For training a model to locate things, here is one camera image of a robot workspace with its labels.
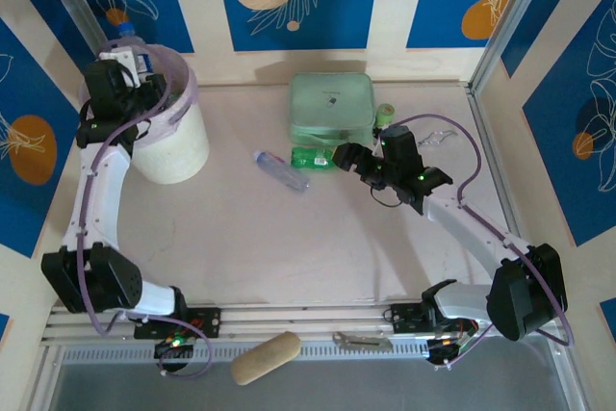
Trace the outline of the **green plastic container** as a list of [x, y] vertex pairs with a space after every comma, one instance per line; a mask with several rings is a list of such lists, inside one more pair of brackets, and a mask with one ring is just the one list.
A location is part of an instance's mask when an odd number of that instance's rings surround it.
[[292, 143], [338, 146], [372, 144], [376, 108], [365, 73], [298, 73], [289, 84]]

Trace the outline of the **tan foam cylinder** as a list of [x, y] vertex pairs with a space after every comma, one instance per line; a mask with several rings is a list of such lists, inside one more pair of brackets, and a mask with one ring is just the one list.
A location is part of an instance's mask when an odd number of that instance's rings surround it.
[[301, 340], [286, 331], [237, 356], [230, 372], [240, 386], [248, 385], [264, 375], [291, 362], [301, 351]]

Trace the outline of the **clear plastic wrapper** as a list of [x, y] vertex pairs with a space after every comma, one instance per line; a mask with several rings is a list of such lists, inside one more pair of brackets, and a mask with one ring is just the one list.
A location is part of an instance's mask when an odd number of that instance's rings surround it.
[[434, 131], [417, 142], [418, 147], [439, 145], [450, 137], [456, 137], [453, 130]]

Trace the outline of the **aluminium extrusion rail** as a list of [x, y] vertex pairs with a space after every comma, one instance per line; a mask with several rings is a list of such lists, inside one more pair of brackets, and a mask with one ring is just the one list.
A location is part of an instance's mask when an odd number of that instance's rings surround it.
[[[389, 307], [366, 303], [347, 305], [222, 305], [221, 326], [216, 342], [265, 341], [285, 331], [304, 341], [330, 340], [340, 331], [368, 337], [395, 334]], [[118, 321], [106, 337], [99, 336], [86, 315], [70, 314], [54, 307], [41, 335], [46, 346], [85, 345], [97, 342], [120, 343], [133, 339], [135, 326]]]

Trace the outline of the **aluminium table side rail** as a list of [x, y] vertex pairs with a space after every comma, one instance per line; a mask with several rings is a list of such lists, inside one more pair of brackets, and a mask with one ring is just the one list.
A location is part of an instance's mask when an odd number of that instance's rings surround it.
[[490, 126], [487, 111], [484, 109], [476, 90], [467, 86], [466, 94], [480, 140], [482, 155], [496, 189], [496, 195], [503, 215], [502, 222], [506, 230], [512, 235], [519, 250], [524, 254], [528, 254], [530, 251], [529, 243], [524, 240], [524, 233], [520, 229], [518, 214], [503, 170], [495, 134]]

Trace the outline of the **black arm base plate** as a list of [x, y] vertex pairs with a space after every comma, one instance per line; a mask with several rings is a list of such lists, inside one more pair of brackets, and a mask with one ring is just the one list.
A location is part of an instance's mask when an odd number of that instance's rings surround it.
[[438, 309], [423, 303], [397, 303], [390, 306], [391, 324], [396, 334], [464, 333], [478, 329], [475, 321], [448, 319]]
[[218, 337], [221, 326], [219, 308], [188, 308], [182, 315], [153, 316], [148, 322], [137, 321], [134, 338], [137, 340], [171, 341], [197, 339], [200, 331], [205, 337]]

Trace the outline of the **black controller board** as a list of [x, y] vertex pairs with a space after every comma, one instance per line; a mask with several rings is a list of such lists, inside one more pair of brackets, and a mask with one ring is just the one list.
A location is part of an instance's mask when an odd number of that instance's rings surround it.
[[428, 340], [427, 347], [427, 361], [437, 367], [452, 362], [460, 351], [460, 345], [453, 339]]
[[193, 357], [193, 344], [183, 338], [167, 338], [154, 347], [154, 358], [189, 359]]

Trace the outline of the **white trash bin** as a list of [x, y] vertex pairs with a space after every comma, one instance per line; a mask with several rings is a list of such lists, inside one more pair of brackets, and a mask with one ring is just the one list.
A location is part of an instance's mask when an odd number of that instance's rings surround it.
[[[114, 48], [118, 47], [131, 47], [130, 39], [117, 39], [109, 42], [101, 52], [111, 52]], [[165, 90], [159, 90], [159, 102], [149, 111], [137, 116], [135, 119], [130, 120], [124, 125], [120, 126], [123, 131], [117, 135], [112, 141], [112, 145], [121, 144], [127, 151], [132, 151], [136, 141], [142, 139], [146, 134], [146, 129], [140, 130], [140, 123], [148, 123], [149, 119], [158, 112], [158, 108], [169, 95], [166, 109], [172, 106], [175, 101], [180, 98], [185, 92], [196, 93], [196, 81], [193, 71], [189, 67], [186, 60], [175, 50], [159, 44], [144, 43], [143, 48], [146, 50], [150, 57], [152, 64], [152, 72], [146, 74], [139, 74], [141, 81], [148, 74], [164, 74], [167, 79], [167, 88]], [[113, 60], [95, 60], [93, 62], [115, 62]], [[83, 105], [90, 97], [88, 89], [85, 84], [85, 71], [83, 73], [84, 81], [79, 88], [80, 98], [83, 100]]]

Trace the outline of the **flat metal bracket tool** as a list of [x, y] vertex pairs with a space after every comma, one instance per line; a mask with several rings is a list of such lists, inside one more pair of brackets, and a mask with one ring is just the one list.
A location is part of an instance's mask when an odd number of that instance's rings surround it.
[[348, 351], [383, 351], [390, 352], [394, 346], [384, 337], [350, 335], [340, 331], [332, 334], [333, 343], [340, 349]]

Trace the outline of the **clear bottle with purple label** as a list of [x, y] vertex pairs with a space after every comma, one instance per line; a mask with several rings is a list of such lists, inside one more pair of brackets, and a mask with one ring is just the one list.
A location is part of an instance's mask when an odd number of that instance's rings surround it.
[[308, 190], [309, 178], [278, 156], [269, 151], [256, 151], [253, 158], [260, 170], [285, 187], [297, 193], [304, 193]]

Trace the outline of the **small green cup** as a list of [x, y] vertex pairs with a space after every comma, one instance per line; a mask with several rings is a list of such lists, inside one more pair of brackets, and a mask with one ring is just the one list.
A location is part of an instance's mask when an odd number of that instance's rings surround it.
[[393, 123], [395, 108], [389, 103], [379, 104], [376, 109], [375, 127], [385, 129]]

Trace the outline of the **green bottle with printed label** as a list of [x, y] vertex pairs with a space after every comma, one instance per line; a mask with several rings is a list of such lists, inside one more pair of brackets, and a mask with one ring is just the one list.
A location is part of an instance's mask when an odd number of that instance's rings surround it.
[[327, 148], [295, 146], [291, 152], [291, 165], [305, 169], [330, 169], [333, 163], [333, 151]]

